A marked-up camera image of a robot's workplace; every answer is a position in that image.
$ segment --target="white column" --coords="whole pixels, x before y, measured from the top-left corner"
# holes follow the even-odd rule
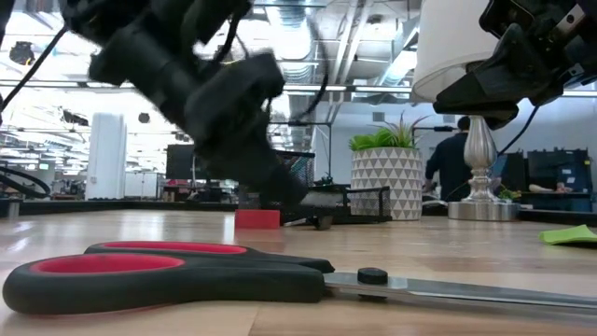
[[[91,122],[90,161],[85,199],[124,197],[127,127],[120,114],[95,113]]]

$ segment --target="table surface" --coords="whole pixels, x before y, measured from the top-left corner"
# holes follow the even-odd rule
[[[232,214],[111,211],[0,221],[0,276],[21,263],[81,253],[113,240],[184,240],[248,245],[329,259],[338,271],[393,275],[597,297],[597,249],[542,245],[564,226],[424,217],[420,222],[235,231]],[[0,303],[0,335],[94,336],[596,335],[597,322],[326,299],[317,304],[193,302],[135,313],[41,318]]]

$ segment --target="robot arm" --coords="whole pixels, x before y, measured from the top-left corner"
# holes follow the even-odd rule
[[[125,80],[194,141],[202,168],[264,196],[298,203],[307,190],[276,159],[267,140],[264,102],[285,81],[271,53],[222,65],[247,0],[63,0],[66,27],[102,47],[92,58],[92,80]],[[193,54],[230,17],[228,49],[213,61]]]
[[[541,106],[597,80],[597,0],[491,0],[479,24],[500,41],[437,96],[439,114],[483,116],[498,129],[524,98]]]
[[[5,0],[0,2],[0,45],[6,33],[8,20],[10,19],[10,13],[15,5],[15,0]]]

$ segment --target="black scissor handle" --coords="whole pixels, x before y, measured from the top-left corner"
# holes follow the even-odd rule
[[[113,312],[189,301],[318,302],[321,272],[293,264],[149,254],[45,259],[7,278],[7,306],[28,315]]]
[[[257,251],[251,247],[238,245],[206,244],[195,242],[107,242],[92,245],[85,250],[89,253],[141,253],[177,257],[210,257],[215,259],[242,259],[276,263],[296,264],[313,268],[321,273],[332,273],[334,267],[328,260],[278,255]]]

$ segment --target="silver lamp base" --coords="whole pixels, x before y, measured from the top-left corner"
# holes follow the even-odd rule
[[[515,203],[450,202],[448,218],[479,221],[515,221],[519,206]]]

